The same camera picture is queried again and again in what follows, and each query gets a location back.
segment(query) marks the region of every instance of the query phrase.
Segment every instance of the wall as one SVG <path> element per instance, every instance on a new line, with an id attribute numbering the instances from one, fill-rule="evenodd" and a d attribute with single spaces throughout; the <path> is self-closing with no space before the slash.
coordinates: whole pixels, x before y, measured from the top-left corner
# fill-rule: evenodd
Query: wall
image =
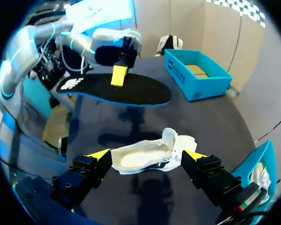
<path id="1" fill-rule="evenodd" d="M 269 132 L 281 120 L 281 36 L 275 25 L 266 20 L 264 40 L 257 66 L 235 100 L 254 140 Z M 281 178 L 281 124 L 271 134 L 256 143 L 272 139 Z M 281 192 L 281 183 L 277 192 Z"/>
<path id="2" fill-rule="evenodd" d="M 232 75 L 231 85 L 242 90 L 259 58 L 264 34 L 259 22 L 204 0 L 133 2 L 136 27 L 144 40 L 141 57 L 156 55 L 162 36 L 176 35 L 183 49 L 200 50 L 212 58 Z"/>

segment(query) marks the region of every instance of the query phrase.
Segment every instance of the black insole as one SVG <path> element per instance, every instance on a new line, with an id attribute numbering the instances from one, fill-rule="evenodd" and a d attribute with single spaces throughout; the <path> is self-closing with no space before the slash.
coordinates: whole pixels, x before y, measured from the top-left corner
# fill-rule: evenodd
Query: black insole
<path id="1" fill-rule="evenodd" d="M 65 94 L 85 94 L 100 100 L 130 106 L 163 105 L 170 101 L 170 89 L 163 83 L 142 75 L 127 74 L 123 87 L 111 85 L 112 74 L 70 76 L 57 87 Z"/>

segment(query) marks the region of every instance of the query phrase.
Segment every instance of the white shoe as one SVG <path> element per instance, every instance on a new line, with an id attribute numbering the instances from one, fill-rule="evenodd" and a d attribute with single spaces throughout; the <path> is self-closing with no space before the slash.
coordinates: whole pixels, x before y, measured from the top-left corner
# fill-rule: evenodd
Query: white shoe
<path id="1" fill-rule="evenodd" d="M 163 131 L 162 139 L 141 141 L 111 151 L 112 167 L 120 174 L 135 174 L 157 169 L 168 172 L 181 165 L 182 151 L 196 151 L 193 137 L 177 135 L 171 129 Z"/>

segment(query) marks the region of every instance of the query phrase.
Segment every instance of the insole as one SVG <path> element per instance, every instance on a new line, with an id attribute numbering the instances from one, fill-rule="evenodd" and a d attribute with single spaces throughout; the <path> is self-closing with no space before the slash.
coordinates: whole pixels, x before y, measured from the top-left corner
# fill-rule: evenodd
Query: insole
<path id="1" fill-rule="evenodd" d="M 149 161 L 160 160 L 166 157 L 165 151 L 136 152 L 123 156 L 121 166 L 136 168 L 145 166 Z"/>
<path id="2" fill-rule="evenodd" d="M 127 74 L 123 87 L 111 85 L 112 74 L 74 75 L 57 87 L 62 94 L 88 95 L 99 100 L 128 106 L 157 106 L 168 103 L 170 89 L 153 78 Z"/>

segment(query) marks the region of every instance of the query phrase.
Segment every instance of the cardboard box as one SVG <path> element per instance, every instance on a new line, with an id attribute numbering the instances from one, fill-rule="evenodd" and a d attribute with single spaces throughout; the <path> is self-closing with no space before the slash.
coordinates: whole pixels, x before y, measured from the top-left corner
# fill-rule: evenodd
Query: cardboard box
<path id="1" fill-rule="evenodd" d="M 188 101 L 224 95 L 232 80 L 229 73 L 200 51 L 167 49 L 164 66 Z"/>

